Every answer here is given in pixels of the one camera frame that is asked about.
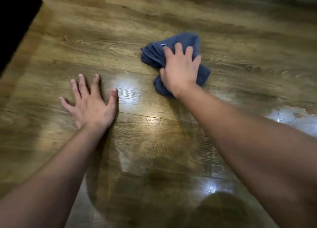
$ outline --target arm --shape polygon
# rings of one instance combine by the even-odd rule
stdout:
[[[203,126],[215,147],[281,228],[317,226],[317,140],[290,126],[248,114],[195,84],[192,62],[176,44],[164,48],[164,85]]]
[[[106,105],[96,75],[89,94],[79,75],[79,89],[72,80],[76,106],[60,98],[79,128],[65,146],[37,173],[0,201],[0,227],[64,227],[75,201],[89,158],[116,114],[117,90]]]

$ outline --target laminate floor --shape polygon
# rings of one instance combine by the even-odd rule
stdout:
[[[98,73],[119,115],[96,151],[67,227],[274,227],[177,101],[155,93],[140,48],[194,31],[204,89],[317,134],[317,12],[245,0],[43,0],[0,80],[0,192],[74,133],[59,96]]]

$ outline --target blue towel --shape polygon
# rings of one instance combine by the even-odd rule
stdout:
[[[162,41],[151,42],[147,46],[141,48],[141,61],[154,68],[165,68],[166,60],[163,47],[168,46],[173,51],[173,53],[175,53],[174,46],[178,42],[182,43],[183,53],[185,53],[185,50],[188,46],[193,47],[192,60],[194,60],[194,58],[196,58],[196,56],[199,54],[199,36],[193,33],[181,33]],[[207,81],[209,74],[210,70],[206,66],[200,64],[196,84],[202,87]],[[155,91],[159,94],[174,98],[172,93],[164,87],[160,75],[154,79],[153,85],[155,86]]]

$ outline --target towel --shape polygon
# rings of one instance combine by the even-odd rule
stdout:
[[[196,56],[199,54],[199,36],[193,33],[181,33],[162,41],[151,42],[147,46],[141,48],[141,61],[154,68],[165,68],[166,60],[163,47],[167,46],[173,51],[173,53],[175,53],[174,46],[178,42],[182,43],[183,53],[185,53],[185,50],[188,46],[193,47],[192,60],[194,60],[194,58],[196,58]],[[202,87],[207,81],[209,74],[210,70],[206,66],[200,64],[198,68],[196,84]],[[155,86],[155,91],[159,94],[174,98],[172,93],[164,87],[160,75],[154,79],[153,85]]]

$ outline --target finger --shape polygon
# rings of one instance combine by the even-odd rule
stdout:
[[[183,53],[183,47],[181,43],[175,44],[175,55],[184,55]]]
[[[91,91],[91,95],[101,98],[99,83],[100,83],[100,76],[98,74],[95,74],[95,78],[93,78],[90,91]]]
[[[160,75],[161,75],[161,79],[163,79],[163,77],[165,76],[165,69],[164,69],[164,68],[161,68],[161,69],[159,70],[159,73],[160,73]]]
[[[87,85],[86,85],[86,79],[82,74],[79,74],[79,91],[81,94],[81,97],[87,97],[89,95],[88,89],[87,89]]]
[[[185,56],[192,61],[192,56],[193,56],[193,47],[188,46],[186,48]]]
[[[118,100],[118,90],[113,88],[112,90],[110,90],[109,94],[110,94],[110,97],[109,97],[109,102],[107,106],[110,105],[110,106],[116,107],[117,100]]]
[[[78,85],[77,85],[76,80],[74,80],[74,79],[72,79],[70,82],[72,84],[72,89],[73,89],[73,93],[74,93],[74,96],[75,96],[75,101],[76,101],[76,104],[77,104],[81,100],[81,95],[80,95],[79,90],[78,90]]]
[[[61,100],[61,105],[64,106],[64,108],[69,112],[69,113],[73,113],[74,111],[74,106],[70,105],[67,103],[66,99],[64,97],[59,97],[59,99]]]
[[[197,55],[196,58],[194,59],[193,61],[193,65],[194,65],[194,68],[198,70],[198,67],[200,65],[200,62],[201,62],[201,55]]]
[[[167,47],[167,46],[163,47],[163,51],[164,51],[166,59],[169,59],[170,57],[172,57],[174,55],[172,50],[169,47]]]

